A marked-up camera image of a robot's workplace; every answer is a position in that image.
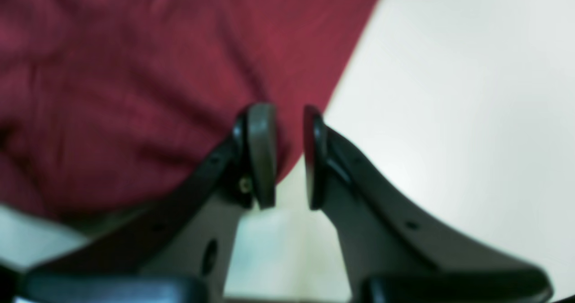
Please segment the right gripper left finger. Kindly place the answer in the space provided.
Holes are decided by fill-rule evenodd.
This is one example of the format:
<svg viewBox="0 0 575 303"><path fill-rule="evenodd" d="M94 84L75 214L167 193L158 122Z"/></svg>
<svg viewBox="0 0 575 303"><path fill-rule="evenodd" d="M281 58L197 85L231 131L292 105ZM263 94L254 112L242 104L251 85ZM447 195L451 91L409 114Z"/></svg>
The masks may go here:
<svg viewBox="0 0 575 303"><path fill-rule="evenodd" d="M166 198L25 274L30 303L222 303L242 215L275 206L276 110L255 103Z"/></svg>

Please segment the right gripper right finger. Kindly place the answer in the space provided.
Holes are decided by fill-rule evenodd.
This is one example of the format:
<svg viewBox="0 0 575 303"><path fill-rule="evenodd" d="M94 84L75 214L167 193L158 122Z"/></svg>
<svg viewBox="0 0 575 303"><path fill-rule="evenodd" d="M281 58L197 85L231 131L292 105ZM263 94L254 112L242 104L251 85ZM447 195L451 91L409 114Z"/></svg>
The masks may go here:
<svg viewBox="0 0 575 303"><path fill-rule="evenodd" d="M310 209L336 229L353 303L544 303L547 274L405 197L351 141L304 110Z"/></svg>

